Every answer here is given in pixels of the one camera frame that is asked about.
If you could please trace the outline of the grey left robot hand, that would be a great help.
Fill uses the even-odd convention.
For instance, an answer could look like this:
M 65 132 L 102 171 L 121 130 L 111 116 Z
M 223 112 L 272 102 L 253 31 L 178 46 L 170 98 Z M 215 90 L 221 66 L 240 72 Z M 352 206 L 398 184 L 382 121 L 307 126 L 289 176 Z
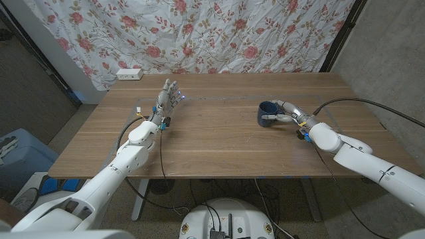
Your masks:
M 175 106 L 182 100 L 184 95 L 181 94 L 177 81 L 166 79 L 162 90 L 160 91 L 153 113 L 149 117 L 149 121 L 153 122 L 159 129 L 169 127 L 171 122 L 171 114 Z

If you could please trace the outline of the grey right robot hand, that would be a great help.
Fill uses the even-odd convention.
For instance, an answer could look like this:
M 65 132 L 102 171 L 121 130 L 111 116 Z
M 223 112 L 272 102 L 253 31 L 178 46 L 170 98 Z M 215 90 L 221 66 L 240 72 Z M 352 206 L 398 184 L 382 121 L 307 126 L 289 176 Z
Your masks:
M 261 102 L 258 107 L 257 122 L 262 127 L 270 127 L 273 123 L 294 122 L 303 128 L 312 128 L 319 121 L 300 107 L 281 100 Z

